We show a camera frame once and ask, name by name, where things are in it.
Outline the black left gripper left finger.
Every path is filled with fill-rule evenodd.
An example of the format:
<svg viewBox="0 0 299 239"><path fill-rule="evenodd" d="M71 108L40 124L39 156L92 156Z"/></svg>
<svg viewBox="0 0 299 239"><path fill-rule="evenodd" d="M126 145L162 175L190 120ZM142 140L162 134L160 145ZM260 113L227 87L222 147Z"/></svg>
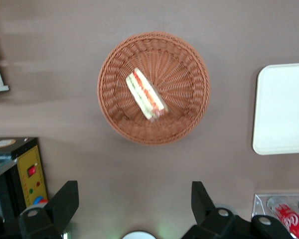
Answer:
<svg viewBox="0 0 299 239"><path fill-rule="evenodd" d="M20 214L23 239L60 239L79 207L78 182L67 181L46 204L37 204Z"/></svg>

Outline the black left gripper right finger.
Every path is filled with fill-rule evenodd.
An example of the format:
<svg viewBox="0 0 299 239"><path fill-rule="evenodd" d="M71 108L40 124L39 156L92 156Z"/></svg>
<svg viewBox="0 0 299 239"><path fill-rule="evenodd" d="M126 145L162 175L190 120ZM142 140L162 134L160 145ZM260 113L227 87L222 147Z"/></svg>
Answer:
<svg viewBox="0 0 299 239"><path fill-rule="evenodd" d="M236 232L236 216L225 208L217 208L202 182L193 181L191 209L196 221L184 239L240 239Z"/></svg>

